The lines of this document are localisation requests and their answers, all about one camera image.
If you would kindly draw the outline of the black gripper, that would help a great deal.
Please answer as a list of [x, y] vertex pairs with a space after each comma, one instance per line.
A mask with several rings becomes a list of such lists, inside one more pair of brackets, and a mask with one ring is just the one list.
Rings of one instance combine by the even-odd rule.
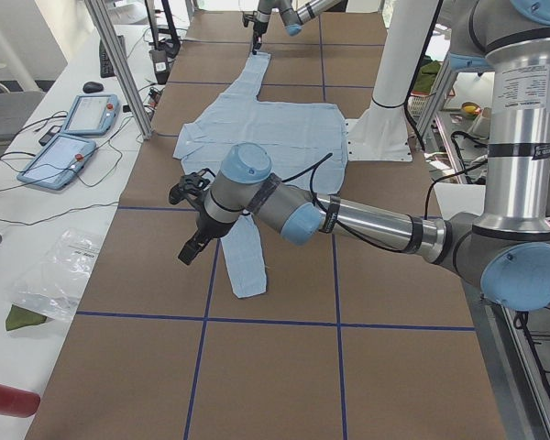
[[178, 260], [184, 264], [191, 264], [212, 239], [226, 236], [232, 228], [231, 223], [222, 223], [213, 219], [204, 206], [206, 197], [210, 195], [209, 186], [211, 183], [206, 174], [212, 177], [215, 176], [208, 168], [185, 174], [169, 191], [170, 204], [179, 204], [185, 200], [198, 214], [196, 219], [197, 230], [185, 242], [178, 255]]
[[253, 24], [253, 39], [251, 53], [257, 55], [262, 46], [262, 35], [267, 32], [267, 15], [260, 10], [242, 14], [243, 26], [247, 28]]

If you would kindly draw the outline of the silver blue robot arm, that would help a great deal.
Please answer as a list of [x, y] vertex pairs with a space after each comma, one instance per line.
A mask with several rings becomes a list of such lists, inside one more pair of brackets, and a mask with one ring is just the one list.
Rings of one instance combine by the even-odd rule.
[[494, 70], [488, 174], [481, 215], [426, 219], [318, 194], [285, 183], [264, 148], [228, 150], [218, 171], [198, 170], [170, 189], [197, 229], [179, 258], [191, 263], [243, 213], [294, 244], [316, 232], [346, 234], [375, 248], [417, 254], [518, 312], [550, 303], [550, 1], [458, 1], [453, 59]]
[[293, 37], [302, 31], [303, 26], [307, 22], [317, 18], [323, 14], [323, 12], [334, 8], [339, 4], [344, 4], [346, 6], [347, 1], [308, 1], [298, 9], [295, 9], [292, 5], [292, 1], [289, 0], [260, 0], [255, 11], [252, 13], [242, 13], [243, 26], [247, 28], [250, 23], [253, 24], [250, 52], [253, 55], [256, 55], [260, 50], [263, 42], [263, 36], [268, 31], [271, 13], [273, 10], [277, 10], [279, 12], [285, 31], [289, 36]]

